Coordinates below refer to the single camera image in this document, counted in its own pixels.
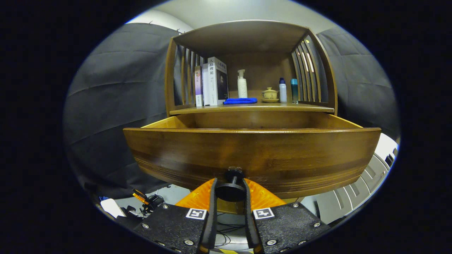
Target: black circular knob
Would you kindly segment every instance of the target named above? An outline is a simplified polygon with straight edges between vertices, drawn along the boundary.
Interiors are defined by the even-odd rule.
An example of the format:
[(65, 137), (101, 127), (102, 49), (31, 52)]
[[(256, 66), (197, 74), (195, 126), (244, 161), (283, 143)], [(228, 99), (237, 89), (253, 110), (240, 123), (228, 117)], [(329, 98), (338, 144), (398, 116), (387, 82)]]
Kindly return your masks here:
[(215, 194), (218, 198), (229, 201), (238, 202), (245, 199), (245, 188), (238, 185), (244, 178), (243, 172), (240, 168), (231, 167), (225, 173), (225, 178), (230, 183), (223, 183), (215, 188)]

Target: white bottle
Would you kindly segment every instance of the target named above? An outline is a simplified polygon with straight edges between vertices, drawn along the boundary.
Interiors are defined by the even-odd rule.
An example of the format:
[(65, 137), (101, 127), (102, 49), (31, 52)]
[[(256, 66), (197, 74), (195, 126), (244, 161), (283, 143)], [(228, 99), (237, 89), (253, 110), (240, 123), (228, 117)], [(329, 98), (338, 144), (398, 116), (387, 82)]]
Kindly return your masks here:
[(284, 78), (279, 79), (279, 102), (287, 103), (287, 89)]
[(245, 70), (238, 70), (239, 75), (237, 76), (237, 88), (239, 92), (239, 98), (248, 98), (248, 91), (246, 88), (246, 79), (243, 78), (243, 73)]

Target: white pump bottle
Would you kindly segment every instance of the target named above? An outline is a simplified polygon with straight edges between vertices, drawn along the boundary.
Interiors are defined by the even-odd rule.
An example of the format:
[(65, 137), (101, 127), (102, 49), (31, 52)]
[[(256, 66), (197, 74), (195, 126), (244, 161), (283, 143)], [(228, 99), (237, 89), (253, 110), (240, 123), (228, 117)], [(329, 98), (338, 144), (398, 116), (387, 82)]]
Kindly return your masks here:
[(237, 88), (239, 92), (239, 98), (248, 98), (248, 91), (246, 88), (246, 79), (243, 78), (243, 73), (245, 70), (238, 70), (239, 75), (237, 76)]

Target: ceiling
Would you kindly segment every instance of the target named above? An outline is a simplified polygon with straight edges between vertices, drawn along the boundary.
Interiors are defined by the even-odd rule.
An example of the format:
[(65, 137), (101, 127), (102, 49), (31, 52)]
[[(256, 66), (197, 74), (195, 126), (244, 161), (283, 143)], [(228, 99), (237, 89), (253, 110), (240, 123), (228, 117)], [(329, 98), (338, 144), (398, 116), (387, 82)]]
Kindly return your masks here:
[(289, 0), (171, 0), (153, 9), (168, 13), (194, 29), (244, 19), (287, 22), (309, 27), (314, 33), (337, 26), (321, 14)]

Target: gray curtain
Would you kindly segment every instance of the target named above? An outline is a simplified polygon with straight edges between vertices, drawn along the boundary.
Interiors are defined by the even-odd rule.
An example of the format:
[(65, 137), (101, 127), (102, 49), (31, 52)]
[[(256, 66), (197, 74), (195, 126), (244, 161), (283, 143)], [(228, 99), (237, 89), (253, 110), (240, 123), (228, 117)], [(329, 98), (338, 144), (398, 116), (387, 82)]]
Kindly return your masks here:
[[(158, 25), (125, 24), (80, 66), (67, 93), (63, 129), (67, 158), (83, 187), (126, 198), (133, 188), (149, 193), (167, 185), (139, 169), (122, 129), (166, 118), (165, 59), (176, 35)], [(180, 62), (176, 68), (180, 73)]]
[(363, 127), (380, 127), (396, 140), (400, 136), (397, 102), (391, 82), (377, 59), (341, 27), (317, 36), (336, 78), (338, 116)]

